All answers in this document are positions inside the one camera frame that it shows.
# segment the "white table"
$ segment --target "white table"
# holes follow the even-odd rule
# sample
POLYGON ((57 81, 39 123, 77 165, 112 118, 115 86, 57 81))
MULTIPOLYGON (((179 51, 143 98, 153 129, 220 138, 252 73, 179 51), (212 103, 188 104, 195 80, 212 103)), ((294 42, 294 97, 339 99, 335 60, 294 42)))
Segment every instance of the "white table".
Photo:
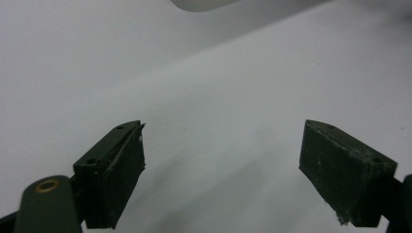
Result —
POLYGON ((134 119, 147 170, 115 232, 384 232, 297 169, 306 118, 412 173, 409 0, 3 1, 0 57, 0 216, 134 119))

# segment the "white surface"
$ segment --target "white surface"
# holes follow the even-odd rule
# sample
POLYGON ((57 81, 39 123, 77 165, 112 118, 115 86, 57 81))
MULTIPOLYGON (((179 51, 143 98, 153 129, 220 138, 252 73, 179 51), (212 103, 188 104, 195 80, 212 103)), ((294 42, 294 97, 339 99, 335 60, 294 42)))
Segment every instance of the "white surface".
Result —
MULTIPOLYGON (((306 118, 411 173, 407 0, 0 3, 0 215, 112 127, 147 170, 116 232, 384 232, 340 226, 298 171, 306 118)), ((110 232, 98 230, 93 232, 110 232)))

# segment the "white background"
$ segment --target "white background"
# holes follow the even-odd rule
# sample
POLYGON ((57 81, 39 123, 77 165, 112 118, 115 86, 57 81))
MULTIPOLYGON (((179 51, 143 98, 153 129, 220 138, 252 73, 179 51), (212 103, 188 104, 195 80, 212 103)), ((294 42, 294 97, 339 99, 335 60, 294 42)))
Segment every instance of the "white background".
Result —
MULTIPOLYGON (((0 2, 0 215, 118 124, 147 170, 116 232, 384 232, 340 226, 297 169, 304 120, 412 171, 409 0, 0 2)), ((93 230, 111 232, 111 230, 93 230)))

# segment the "screw hole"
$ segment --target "screw hole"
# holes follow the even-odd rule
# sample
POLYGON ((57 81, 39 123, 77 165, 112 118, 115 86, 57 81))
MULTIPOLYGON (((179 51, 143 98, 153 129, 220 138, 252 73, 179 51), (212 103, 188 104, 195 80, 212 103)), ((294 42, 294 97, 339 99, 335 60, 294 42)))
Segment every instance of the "screw hole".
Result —
POLYGON ((40 183, 36 186, 36 192, 38 193, 46 193, 50 192, 58 187, 59 181, 58 180, 48 180, 40 183))
POLYGON ((97 163, 97 159, 91 158, 91 159, 89 159, 86 163, 87 163, 88 165, 96 164, 96 163, 97 163))

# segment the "white object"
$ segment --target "white object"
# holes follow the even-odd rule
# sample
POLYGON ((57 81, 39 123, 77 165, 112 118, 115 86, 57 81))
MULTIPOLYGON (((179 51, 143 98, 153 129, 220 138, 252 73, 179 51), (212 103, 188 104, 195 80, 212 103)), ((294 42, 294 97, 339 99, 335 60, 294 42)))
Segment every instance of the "white object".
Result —
POLYGON ((171 0, 178 8, 189 12, 205 12, 238 0, 171 0))

